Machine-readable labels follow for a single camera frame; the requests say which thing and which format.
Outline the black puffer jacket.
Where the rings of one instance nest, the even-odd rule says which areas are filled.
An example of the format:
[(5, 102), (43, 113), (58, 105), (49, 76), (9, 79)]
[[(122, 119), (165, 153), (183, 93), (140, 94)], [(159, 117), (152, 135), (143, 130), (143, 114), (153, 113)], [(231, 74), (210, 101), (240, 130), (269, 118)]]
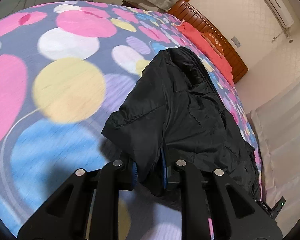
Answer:
[(261, 197), (254, 148), (246, 142), (198, 56), (185, 47), (157, 53), (102, 134), (132, 156), (138, 179), (153, 195), (173, 199), (163, 187), (166, 164), (177, 150), (200, 170), (217, 168), (249, 196)]

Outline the cream curtain right side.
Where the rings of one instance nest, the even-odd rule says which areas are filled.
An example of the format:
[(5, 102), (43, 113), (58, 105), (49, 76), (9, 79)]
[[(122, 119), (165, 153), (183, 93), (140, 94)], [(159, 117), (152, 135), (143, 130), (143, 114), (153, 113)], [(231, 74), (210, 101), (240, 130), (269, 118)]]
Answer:
[(248, 117), (262, 159), (263, 196), (270, 206), (286, 199), (276, 221), (287, 235), (300, 219), (300, 77)]

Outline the colourful polka dot bedspread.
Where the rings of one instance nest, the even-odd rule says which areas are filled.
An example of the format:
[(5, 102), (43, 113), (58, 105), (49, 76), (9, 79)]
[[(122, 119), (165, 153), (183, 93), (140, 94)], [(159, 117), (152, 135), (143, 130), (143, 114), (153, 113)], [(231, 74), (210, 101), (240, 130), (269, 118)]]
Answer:
[(72, 172), (115, 158), (104, 123), (167, 48), (198, 55), (242, 137), (257, 148), (234, 86), (179, 23), (169, 14), (85, 1), (0, 19), (0, 219), (13, 236)]

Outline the red pillow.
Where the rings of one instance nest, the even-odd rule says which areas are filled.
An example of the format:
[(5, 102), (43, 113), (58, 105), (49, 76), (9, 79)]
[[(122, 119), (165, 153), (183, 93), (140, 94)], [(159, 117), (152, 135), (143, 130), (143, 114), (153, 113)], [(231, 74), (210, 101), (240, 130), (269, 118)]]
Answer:
[(232, 66), (230, 66), (227, 59), (217, 50), (211, 41), (207, 41), (206, 38), (195, 27), (189, 23), (182, 21), (177, 29), (188, 38), (221, 72), (228, 83), (234, 87)]

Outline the orange embroidered cushion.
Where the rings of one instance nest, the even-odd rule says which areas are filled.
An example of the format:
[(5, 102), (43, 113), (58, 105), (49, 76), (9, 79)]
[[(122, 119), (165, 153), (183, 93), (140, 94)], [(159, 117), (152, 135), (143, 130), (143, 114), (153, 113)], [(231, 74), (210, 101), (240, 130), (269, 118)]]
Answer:
[(210, 44), (210, 46), (214, 49), (214, 51), (219, 55), (223, 56), (223, 48), (219, 40), (209, 32), (201, 33), (201, 36)]

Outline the brown wooden headboard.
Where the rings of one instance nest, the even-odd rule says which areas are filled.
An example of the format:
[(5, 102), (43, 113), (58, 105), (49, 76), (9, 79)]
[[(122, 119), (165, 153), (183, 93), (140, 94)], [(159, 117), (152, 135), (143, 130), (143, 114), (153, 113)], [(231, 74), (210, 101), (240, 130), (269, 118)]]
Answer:
[(167, 12), (179, 20), (185, 20), (201, 33), (211, 33), (223, 50), (223, 56), (227, 59), (232, 67), (232, 77), (234, 83), (237, 83), (247, 72), (248, 68), (243, 62), (237, 51), (224, 37), (224, 35), (196, 8), (187, 3), (185, 0), (179, 0)]

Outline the grey wall switch plate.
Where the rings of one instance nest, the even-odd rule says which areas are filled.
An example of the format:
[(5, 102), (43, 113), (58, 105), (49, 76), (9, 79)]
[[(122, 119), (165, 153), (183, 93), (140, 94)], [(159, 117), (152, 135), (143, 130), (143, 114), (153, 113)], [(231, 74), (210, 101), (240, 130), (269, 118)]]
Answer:
[(232, 40), (232, 42), (235, 44), (235, 46), (237, 47), (237, 48), (239, 48), (240, 46), (241, 46), (241, 42), (238, 40), (238, 38), (237, 37), (232, 37), (231, 38), (231, 40)]

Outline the white wall air conditioner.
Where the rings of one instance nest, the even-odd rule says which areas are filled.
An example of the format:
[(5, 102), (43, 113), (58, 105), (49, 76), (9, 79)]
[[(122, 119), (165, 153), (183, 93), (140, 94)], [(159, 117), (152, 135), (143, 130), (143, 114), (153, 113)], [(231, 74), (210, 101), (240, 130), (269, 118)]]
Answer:
[(272, 10), (282, 29), (288, 29), (293, 25), (294, 20), (282, 0), (264, 1), (267, 4), (267, 6)]

